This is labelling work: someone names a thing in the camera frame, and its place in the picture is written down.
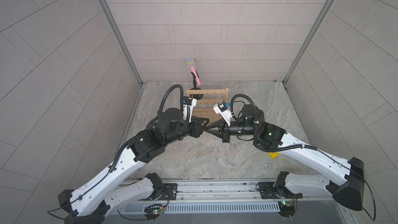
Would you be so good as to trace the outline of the wooden jewelry display stand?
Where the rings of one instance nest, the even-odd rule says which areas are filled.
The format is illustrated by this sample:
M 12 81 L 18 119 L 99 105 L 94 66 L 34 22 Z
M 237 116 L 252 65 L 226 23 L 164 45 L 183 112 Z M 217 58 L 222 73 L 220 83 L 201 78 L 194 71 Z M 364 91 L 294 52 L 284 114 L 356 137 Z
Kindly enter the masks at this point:
M 197 105 L 193 109 L 193 117 L 209 119 L 209 123 L 214 123 L 222 117 L 213 110 L 214 105 L 227 101 L 229 89 L 205 89 L 205 90 L 186 90 L 187 96 L 196 98 L 196 95 L 202 96 L 197 100 Z

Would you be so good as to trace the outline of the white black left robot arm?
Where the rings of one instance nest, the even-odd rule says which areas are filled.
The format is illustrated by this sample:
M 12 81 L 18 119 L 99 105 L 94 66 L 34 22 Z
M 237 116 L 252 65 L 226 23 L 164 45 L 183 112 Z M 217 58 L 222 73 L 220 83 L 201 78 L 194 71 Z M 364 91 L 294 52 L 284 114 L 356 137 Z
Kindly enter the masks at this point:
M 83 186 L 61 192 L 58 196 L 60 209 L 68 213 L 63 218 L 64 223 L 101 224 L 112 212 L 130 202 L 158 199 L 164 183 L 156 173 L 123 188 L 118 186 L 164 153 L 170 143 L 187 136 L 200 137 L 209 120 L 193 117 L 193 105 L 188 101 L 181 85 L 171 86 L 161 100 L 157 116 L 120 147 L 108 167 Z

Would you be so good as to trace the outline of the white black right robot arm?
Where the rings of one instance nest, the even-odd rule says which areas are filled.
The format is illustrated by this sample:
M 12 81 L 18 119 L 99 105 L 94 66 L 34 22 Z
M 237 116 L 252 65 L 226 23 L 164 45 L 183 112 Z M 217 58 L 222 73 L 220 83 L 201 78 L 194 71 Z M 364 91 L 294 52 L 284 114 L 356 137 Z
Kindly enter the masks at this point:
M 280 198 L 282 216 L 296 211 L 297 200 L 304 194 L 332 197 L 338 204 L 353 211 L 362 211 L 364 190 L 369 187 L 364 175 L 364 162 L 336 157 L 307 144 L 285 129 L 265 122 L 264 113 L 253 100 L 237 94 L 230 102 L 213 106 L 221 119 L 205 131 L 228 143 L 232 136 L 249 135 L 254 147 L 271 155 L 285 155 L 319 172 L 318 176 L 280 172 L 270 186 L 258 183 L 257 190 Z

